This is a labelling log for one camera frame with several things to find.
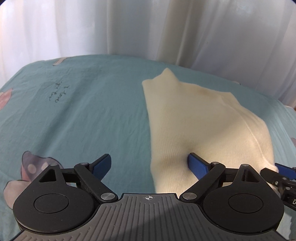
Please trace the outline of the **white sheer curtain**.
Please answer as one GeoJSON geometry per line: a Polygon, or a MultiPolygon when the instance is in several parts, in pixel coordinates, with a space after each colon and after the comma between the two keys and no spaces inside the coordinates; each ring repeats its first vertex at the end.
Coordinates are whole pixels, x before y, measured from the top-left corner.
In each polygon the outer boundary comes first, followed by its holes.
{"type": "Polygon", "coordinates": [[[295,1],[1,1],[1,84],[89,54],[199,70],[295,107],[295,1]]]}

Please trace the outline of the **cream knit garment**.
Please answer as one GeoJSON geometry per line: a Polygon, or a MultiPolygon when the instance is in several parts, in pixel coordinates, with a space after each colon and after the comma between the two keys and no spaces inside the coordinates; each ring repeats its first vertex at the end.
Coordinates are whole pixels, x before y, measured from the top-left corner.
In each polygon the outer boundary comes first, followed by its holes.
{"type": "Polygon", "coordinates": [[[250,164],[276,171],[266,123],[229,92],[180,82],[170,69],[142,82],[151,130],[151,173],[157,193],[182,194],[197,182],[187,157],[227,168],[250,164]]]}

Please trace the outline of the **teal patterned bed sheet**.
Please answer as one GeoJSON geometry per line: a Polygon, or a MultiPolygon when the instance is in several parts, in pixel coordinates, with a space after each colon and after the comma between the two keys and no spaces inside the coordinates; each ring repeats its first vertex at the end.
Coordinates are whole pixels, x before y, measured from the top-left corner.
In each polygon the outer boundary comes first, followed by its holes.
{"type": "Polygon", "coordinates": [[[231,92],[268,126],[275,161],[295,166],[295,111],[223,78],[132,57],[78,56],[23,67],[2,88],[1,188],[21,177],[22,158],[63,167],[110,154],[103,183],[117,194],[153,193],[151,140],[142,82],[169,68],[182,82],[231,92]]]}

